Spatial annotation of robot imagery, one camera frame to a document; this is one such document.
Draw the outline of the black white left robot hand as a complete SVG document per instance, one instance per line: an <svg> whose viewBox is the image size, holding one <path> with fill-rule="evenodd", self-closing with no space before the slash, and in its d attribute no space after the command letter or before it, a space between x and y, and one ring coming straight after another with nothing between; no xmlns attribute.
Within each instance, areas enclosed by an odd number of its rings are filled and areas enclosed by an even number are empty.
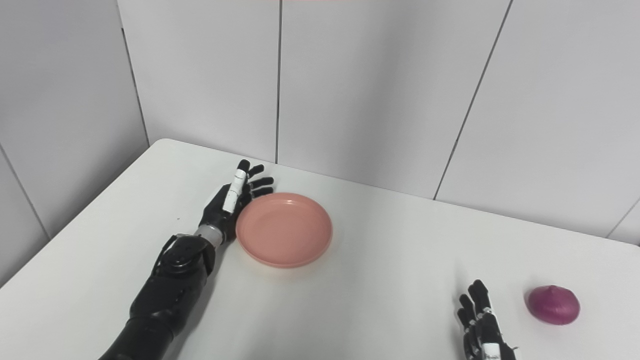
<svg viewBox="0 0 640 360"><path fill-rule="evenodd" d="M236 238L240 213L254 199L274 193L273 177L265 177L263 164L239 162L230 183L225 184L206 205L195 235L208 240L214 248Z"/></svg>

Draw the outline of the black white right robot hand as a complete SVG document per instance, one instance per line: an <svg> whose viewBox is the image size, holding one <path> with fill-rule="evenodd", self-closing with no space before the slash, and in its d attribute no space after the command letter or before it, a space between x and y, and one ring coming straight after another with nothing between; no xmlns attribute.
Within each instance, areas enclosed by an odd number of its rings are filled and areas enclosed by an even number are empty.
<svg viewBox="0 0 640 360"><path fill-rule="evenodd" d="M485 283L476 279L458 298L456 315L462 325L466 360L516 360L517 349L503 337Z"/></svg>

